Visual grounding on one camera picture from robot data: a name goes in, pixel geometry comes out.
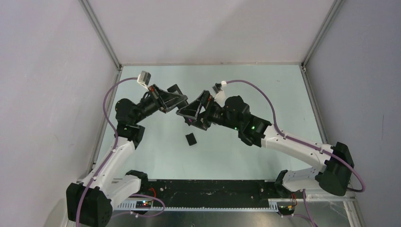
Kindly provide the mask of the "black battery cover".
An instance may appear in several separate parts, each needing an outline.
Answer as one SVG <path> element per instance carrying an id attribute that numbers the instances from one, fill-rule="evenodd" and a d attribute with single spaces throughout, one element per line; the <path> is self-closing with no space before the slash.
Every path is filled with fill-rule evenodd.
<path id="1" fill-rule="evenodd" d="M 193 145 L 197 144 L 197 140 L 193 133 L 185 135 L 185 138 L 186 138 L 189 146 L 193 146 Z"/>

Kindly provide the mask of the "black remote control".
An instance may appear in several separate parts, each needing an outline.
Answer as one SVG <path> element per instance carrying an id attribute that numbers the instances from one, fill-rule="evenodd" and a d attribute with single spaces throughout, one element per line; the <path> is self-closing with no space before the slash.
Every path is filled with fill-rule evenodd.
<path id="1" fill-rule="evenodd" d="M 170 92 L 170 93 L 176 93 L 176 94 L 182 95 L 182 92 L 181 92 L 181 90 L 179 89 L 179 87 L 178 87 L 177 84 L 174 84 L 174 85 L 172 85 L 171 87 L 169 87 L 169 88 L 167 89 L 167 91 Z M 188 101 L 185 100 L 185 101 L 180 102 L 176 107 L 180 110 L 180 109 L 182 109 L 183 107 L 187 106 L 188 104 L 189 104 Z M 188 126 L 191 125 L 191 124 L 189 124 L 187 118 L 185 118 L 185 117 L 184 117 L 184 121 L 185 121 L 185 123 L 186 123 Z"/>

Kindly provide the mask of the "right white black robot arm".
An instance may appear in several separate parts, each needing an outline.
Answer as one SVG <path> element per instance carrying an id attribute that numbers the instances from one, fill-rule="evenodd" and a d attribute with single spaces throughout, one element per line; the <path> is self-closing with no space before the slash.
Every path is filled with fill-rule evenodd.
<path id="1" fill-rule="evenodd" d="M 314 143 L 279 131 L 275 124 L 251 114 L 249 105 L 240 96 L 231 96 L 220 105 L 205 90 L 176 113 L 199 129 L 207 130 L 212 124 L 224 126 L 236 130 L 239 139 L 248 146 L 274 149 L 310 165 L 303 170 L 280 172 L 275 182 L 279 197 L 315 188 L 343 196 L 350 189 L 354 162 L 346 144 Z"/>

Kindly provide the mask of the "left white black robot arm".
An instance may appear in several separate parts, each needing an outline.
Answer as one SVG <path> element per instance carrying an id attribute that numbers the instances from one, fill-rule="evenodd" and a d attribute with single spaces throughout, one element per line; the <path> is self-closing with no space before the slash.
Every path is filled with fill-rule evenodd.
<path id="1" fill-rule="evenodd" d="M 177 85 L 166 91 L 151 85 L 137 104 L 127 98 L 116 103 L 113 144 L 100 164 L 80 183 L 71 183 L 66 190 L 70 221 L 89 227 L 105 227 L 113 210 L 126 198 L 132 194 L 138 197 L 148 194 L 146 173 L 130 170 L 118 183 L 113 183 L 114 174 L 143 138 L 145 128 L 138 123 L 157 111 L 167 113 L 186 102 L 187 96 Z"/>

